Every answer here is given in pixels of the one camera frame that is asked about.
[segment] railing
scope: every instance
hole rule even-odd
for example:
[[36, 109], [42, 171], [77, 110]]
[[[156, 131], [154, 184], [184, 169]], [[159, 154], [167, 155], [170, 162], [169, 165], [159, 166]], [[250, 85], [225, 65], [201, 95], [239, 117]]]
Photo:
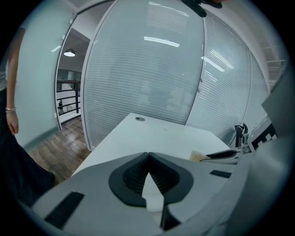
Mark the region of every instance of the railing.
[[[69, 84], [73, 84], [74, 86], [72, 87], [73, 89], [65, 89], [63, 90], [62, 89], [62, 85], [64, 83], [69, 83]], [[63, 98], [58, 98], [56, 100], [63, 100], [63, 99], [68, 99], [68, 98], [75, 98], [75, 102], [72, 102], [72, 103], [69, 103], [69, 104], [65, 104], [65, 105], [62, 105], [62, 106], [58, 106], [58, 111], [60, 108], [63, 108], [65, 106], [70, 106], [70, 105], [76, 105], [76, 108], [75, 109], [71, 109], [71, 110], [68, 110], [66, 112], [62, 111], [62, 112], [59, 112], [59, 115], [64, 115], [66, 113], [69, 113], [69, 112], [72, 112], [72, 111], [75, 111], [77, 113], [79, 113], [79, 109], [80, 107], [78, 107], [78, 104], [80, 103], [78, 101], [78, 97], [80, 97], [80, 86], [81, 86], [81, 81], [77, 81], [77, 80], [57, 80], [56, 81], [56, 84], [57, 84], [57, 93], [61, 93], [61, 92], [67, 92], [67, 91], [75, 91], [75, 96], [69, 96], [69, 97], [63, 97]]]

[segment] white wall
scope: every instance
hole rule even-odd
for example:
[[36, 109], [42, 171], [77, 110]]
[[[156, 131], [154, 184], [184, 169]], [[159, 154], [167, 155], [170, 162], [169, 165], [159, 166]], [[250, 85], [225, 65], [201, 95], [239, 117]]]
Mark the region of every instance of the white wall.
[[16, 107], [20, 145], [32, 148], [58, 131], [54, 118], [54, 72], [59, 50], [73, 19], [72, 10], [60, 0], [42, 2], [31, 14], [20, 49]]
[[226, 4], [223, 4], [222, 9], [216, 9], [205, 4], [202, 4], [202, 7], [229, 25], [240, 36], [257, 60], [269, 89], [269, 72], [264, 52], [251, 29], [239, 17], [238, 12], [234, 12]]
[[[62, 53], [59, 59], [59, 69], [82, 72], [89, 42], [89, 38], [71, 28], [63, 45]], [[67, 57], [64, 55], [64, 52], [69, 48], [75, 51], [76, 55], [74, 57]]]
[[72, 27], [89, 39], [92, 39], [98, 23], [111, 4], [112, 1], [103, 3], [79, 14]]

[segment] ceiling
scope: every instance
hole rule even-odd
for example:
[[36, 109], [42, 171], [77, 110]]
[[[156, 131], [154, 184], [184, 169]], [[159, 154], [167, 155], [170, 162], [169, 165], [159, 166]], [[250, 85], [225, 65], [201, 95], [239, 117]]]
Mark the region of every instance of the ceiling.
[[[59, 60], [59, 69], [82, 72], [89, 43], [90, 39], [72, 28], [65, 40]], [[65, 56], [64, 52], [68, 49], [73, 49], [76, 55], [74, 57]]]
[[[83, 9], [99, 2], [98, 0], [65, 0], [74, 5], [77, 9]], [[269, 72], [269, 84], [272, 89], [274, 84], [280, 78], [288, 62], [288, 53], [272, 25], [264, 17], [264, 15], [249, 1], [230, 0], [223, 5], [230, 8], [234, 13], [238, 14], [241, 20], [250, 28], [253, 35], [262, 48], [264, 57], [267, 62]], [[86, 11], [92, 17], [97, 17], [95, 11]]]
[[112, 3], [113, 1], [102, 3], [78, 14], [72, 27], [89, 39], [92, 39], [96, 27]]

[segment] glass partition wall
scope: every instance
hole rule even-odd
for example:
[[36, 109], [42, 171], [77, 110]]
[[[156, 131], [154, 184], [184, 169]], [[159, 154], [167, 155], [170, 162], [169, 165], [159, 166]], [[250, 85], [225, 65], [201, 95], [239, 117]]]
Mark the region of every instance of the glass partition wall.
[[266, 83], [254, 63], [242, 39], [211, 14], [200, 18], [180, 1], [116, 1], [84, 63], [88, 147], [130, 112], [208, 130], [230, 145], [235, 125], [252, 129], [263, 117], [262, 100], [252, 100]]

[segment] white desk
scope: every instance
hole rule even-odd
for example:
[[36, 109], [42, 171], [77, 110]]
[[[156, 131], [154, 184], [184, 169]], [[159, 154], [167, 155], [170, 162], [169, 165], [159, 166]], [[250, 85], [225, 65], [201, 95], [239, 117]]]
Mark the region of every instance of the white desk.
[[[136, 117], [142, 117], [145, 121], [137, 121]], [[229, 147], [209, 131], [130, 113], [82, 162], [74, 174], [92, 165], [141, 152], [159, 152], [189, 159], [193, 150], [210, 154], [226, 149]], [[163, 196], [149, 174], [142, 196], [150, 199], [147, 201], [149, 211], [162, 210]]]

